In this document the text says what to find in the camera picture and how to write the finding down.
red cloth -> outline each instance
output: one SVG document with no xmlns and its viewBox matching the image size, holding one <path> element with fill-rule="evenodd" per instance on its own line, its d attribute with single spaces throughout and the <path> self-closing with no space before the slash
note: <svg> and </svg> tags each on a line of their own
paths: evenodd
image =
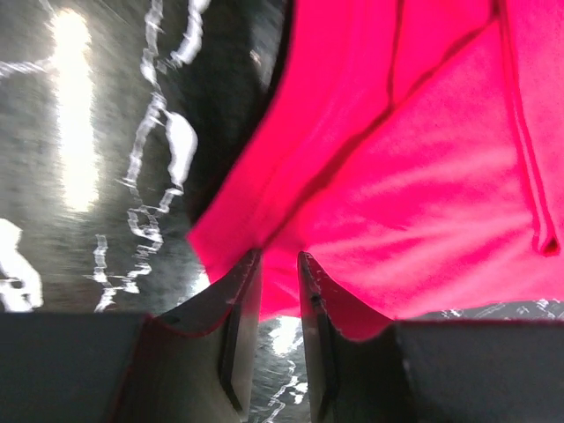
<svg viewBox="0 0 564 423">
<path fill-rule="evenodd" d="M 564 299 L 564 2 L 296 0 L 270 111 L 189 234 L 264 250 L 262 318 L 314 255 L 391 318 Z"/>
</svg>

red fabric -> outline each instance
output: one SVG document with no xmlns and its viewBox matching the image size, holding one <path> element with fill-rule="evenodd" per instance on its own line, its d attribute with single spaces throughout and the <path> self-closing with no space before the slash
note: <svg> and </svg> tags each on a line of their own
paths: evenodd
<svg viewBox="0 0 564 423">
<path fill-rule="evenodd" d="M 564 2 L 296 0 L 278 95 L 189 234 L 264 250 L 262 318 L 314 255 L 391 318 L 564 299 Z"/>
</svg>

black marble surface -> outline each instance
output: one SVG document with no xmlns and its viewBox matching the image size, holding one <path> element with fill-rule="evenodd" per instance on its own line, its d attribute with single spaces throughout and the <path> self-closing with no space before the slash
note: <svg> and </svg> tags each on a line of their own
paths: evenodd
<svg viewBox="0 0 564 423">
<path fill-rule="evenodd" d="M 138 194 L 124 178 L 151 123 L 156 85 L 141 63 L 160 7 L 155 81 L 198 147 L 183 195 L 152 220 L 141 203 L 153 213 L 174 188 L 164 111 L 146 135 Z M 285 0 L 211 0 L 201 51 L 176 66 L 187 0 L 0 0 L 0 307 L 157 314 L 207 286 L 184 236 L 275 91 L 287 11 Z M 132 231 L 128 211 L 162 242 Z M 423 318 L 563 316 L 564 305 L 538 301 Z M 299 320 L 262 323 L 259 335 L 249 421 L 308 422 Z"/>
</svg>

